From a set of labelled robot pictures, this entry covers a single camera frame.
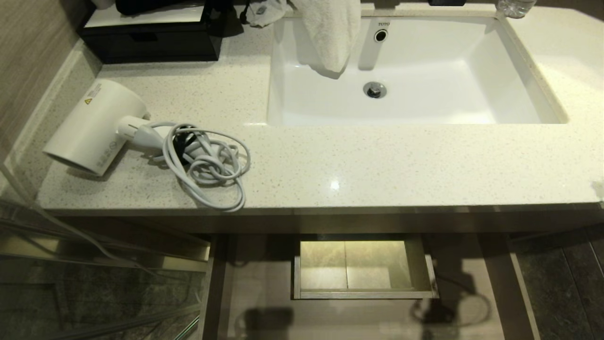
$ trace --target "open drawer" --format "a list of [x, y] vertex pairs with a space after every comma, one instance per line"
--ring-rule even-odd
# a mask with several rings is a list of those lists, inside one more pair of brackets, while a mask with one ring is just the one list
[[292, 271], [293, 299], [439, 297], [418, 234], [302, 236]]

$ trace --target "black box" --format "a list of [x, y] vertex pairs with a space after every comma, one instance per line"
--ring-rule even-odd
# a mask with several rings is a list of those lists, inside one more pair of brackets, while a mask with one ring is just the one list
[[[115, 5], [107, 10], [117, 13]], [[162, 61], [216, 61], [224, 30], [224, 15], [212, 10], [202, 22], [86, 27], [79, 35], [104, 64]]]

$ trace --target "sink drain stopper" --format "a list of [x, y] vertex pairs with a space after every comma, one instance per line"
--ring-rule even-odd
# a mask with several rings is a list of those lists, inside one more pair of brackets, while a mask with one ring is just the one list
[[383, 98], [386, 96], [386, 87], [378, 82], [369, 82], [363, 86], [363, 92], [371, 98]]

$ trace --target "dark tile floor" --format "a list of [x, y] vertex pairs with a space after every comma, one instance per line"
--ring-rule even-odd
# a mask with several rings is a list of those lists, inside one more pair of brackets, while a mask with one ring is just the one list
[[542, 340], [604, 340], [604, 225], [513, 242]]
[[[202, 273], [159, 272], [0, 258], [0, 339], [47, 335], [124, 321], [196, 303]], [[99, 340], [152, 340], [176, 336], [195, 314]]]

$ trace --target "coiled cord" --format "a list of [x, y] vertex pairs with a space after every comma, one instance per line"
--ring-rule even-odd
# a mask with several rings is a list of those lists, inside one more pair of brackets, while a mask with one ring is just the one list
[[[171, 126], [171, 128], [168, 135], [162, 138], [155, 130], [150, 132], [150, 129], [145, 129], [146, 126], [152, 129], [160, 126]], [[145, 140], [146, 143], [138, 144], [152, 146], [149, 145], [148, 140], [149, 136], [153, 135], [152, 139], [156, 140], [153, 144], [156, 147], [161, 145], [162, 150], [162, 156], [155, 157], [153, 160], [164, 161], [191, 197], [205, 206], [225, 212], [238, 211], [243, 207], [245, 191], [241, 176], [248, 172], [251, 165], [251, 153], [245, 143], [231, 135], [200, 129], [189, 123], [155, 122], [146, 126], [138, 128], [133, 142]], [[137, 136], [141, 133], [145, 134], [144, 138]], [[184, 150], [179, 152], [175, 147], [175, 141], [181, 137], [181, 134], [185, 134], [186, 143]], [[237, 145], [210, 139], [208, 134], [217, 134], [237, 142], [245, 150], [245, 164], [242, 165], [239, 160], [240, 154]], [[189, 163], [188, 170], [182, 164], [183, 160]], [[233, 184], [237, 188], [237, 198], [233, 204], [226, 205], [210, 200], [200, 187], [200, 185], [229, 186]]]

